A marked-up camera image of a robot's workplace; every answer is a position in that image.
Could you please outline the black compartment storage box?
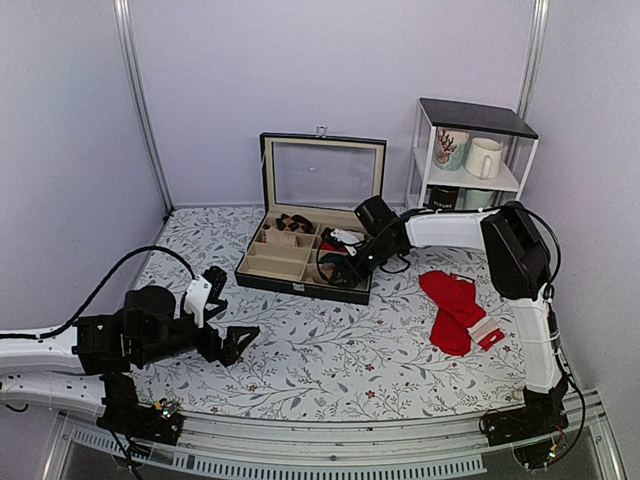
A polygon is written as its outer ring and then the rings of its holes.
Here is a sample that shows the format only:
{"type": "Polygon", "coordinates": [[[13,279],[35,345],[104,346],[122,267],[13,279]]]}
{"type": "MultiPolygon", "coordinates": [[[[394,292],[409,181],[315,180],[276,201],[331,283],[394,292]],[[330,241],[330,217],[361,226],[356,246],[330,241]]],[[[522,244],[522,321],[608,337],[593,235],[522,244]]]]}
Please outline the black compartment storage box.
{"type": "Polygon", "coordinates": [[[381,139],[264,132],[260,166],[264,216],[250,237],[235,270],[242,287],[366,305],[366,289],[344,289],[307,283],[306,266],[319,263],[321,233],[326,227],[362,232],[355,210],[382,192],[387,143],[381,139]],[[297,247],[262,242],[266,229],[277,229],[282,213],[299,214],[316,227],[314,234],[295,233],[297,247]]]}

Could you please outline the tan ribbed sock pair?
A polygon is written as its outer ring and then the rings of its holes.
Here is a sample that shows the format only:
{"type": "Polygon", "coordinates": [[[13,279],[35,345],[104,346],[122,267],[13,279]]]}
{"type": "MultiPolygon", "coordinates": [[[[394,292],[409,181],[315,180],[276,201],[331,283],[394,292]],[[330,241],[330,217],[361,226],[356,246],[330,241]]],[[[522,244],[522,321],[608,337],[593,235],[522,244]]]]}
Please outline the tan ribbed sock pair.
{"type": "Polygon", "coordinates": [[[308,264],[304,280],[319,285],[342,285],[344,279],[341,268],[337,264],[308,264]]]}

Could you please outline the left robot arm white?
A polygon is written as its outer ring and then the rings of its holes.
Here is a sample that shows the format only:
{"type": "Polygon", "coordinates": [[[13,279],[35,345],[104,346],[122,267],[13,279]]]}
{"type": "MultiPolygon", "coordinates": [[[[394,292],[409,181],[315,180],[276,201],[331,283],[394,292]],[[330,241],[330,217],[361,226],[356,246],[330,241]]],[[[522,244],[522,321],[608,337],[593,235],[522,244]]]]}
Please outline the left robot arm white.
{"type": "Polygon", "coordinates": [[[96,376],[119,381],[123,396],[108,410],[111,419],[128,434],[148,426],[148,412],[128,376],[133,368],[195,351],[208,363],[230,366],[256,339],[256,326],[230,326],[224,335],[208,321],[227,308],[219,292],[202,277],[188,287],[180,315],[176,298],[160,286],[126,293],[123,307],[113,314],[79,317],[68,326],[44,333],[24,330],[1,334],[1,371],[96,376]]]}

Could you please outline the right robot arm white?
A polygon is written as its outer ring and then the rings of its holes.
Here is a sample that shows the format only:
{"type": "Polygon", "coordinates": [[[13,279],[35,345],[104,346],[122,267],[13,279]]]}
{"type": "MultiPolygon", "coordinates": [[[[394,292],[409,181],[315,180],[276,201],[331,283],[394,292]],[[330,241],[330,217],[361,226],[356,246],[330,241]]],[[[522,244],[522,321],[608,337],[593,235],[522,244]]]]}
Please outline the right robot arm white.
{"type": "Polygon", "coordinates": [[[568,380],[558,356],[559,332],[551,303],[561,253],[551,252],[539,227],[543,220],[517,201],[488,209],[451,212],[415,208],[393,212],[374,196],[355,211],[365,230],[358,239],[326,228],[320,242],[344,249],[327,282],[354,287],[391,257],[410,250],[446,246],[483,252],[493,288],[514,315],[525,361],[525,395],[566,393],[568,380]]]}

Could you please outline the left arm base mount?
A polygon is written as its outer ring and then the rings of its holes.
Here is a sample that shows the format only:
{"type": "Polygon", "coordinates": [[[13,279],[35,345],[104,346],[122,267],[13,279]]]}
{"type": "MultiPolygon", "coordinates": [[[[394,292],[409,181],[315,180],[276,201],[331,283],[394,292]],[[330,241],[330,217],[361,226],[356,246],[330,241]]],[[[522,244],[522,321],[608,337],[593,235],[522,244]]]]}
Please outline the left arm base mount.
{"type": "Polygon", "coordinates": [[[131,439],[176,446],[182,432],[184,416],[178,407],[161,399],[155,404],[139,401],[132,378],[121,373],[97,377],[104,387],[100,401],[103,412],[96,425],[131,439]]]}

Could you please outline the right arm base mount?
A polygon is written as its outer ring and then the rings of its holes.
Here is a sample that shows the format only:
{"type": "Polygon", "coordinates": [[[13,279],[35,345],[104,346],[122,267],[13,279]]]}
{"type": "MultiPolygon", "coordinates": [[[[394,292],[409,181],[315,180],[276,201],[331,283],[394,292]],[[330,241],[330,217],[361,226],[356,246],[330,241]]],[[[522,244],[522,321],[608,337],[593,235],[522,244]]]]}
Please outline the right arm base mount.
{"type": "Polygon", "coordinates": [[[490,446],[513,443],[558,432],[569,426],[563,398],[568,391],[566,375],[547,393],[525,387],[524,406],[513,410],[491,410],[479,420],[479,429],[490,446]]]}

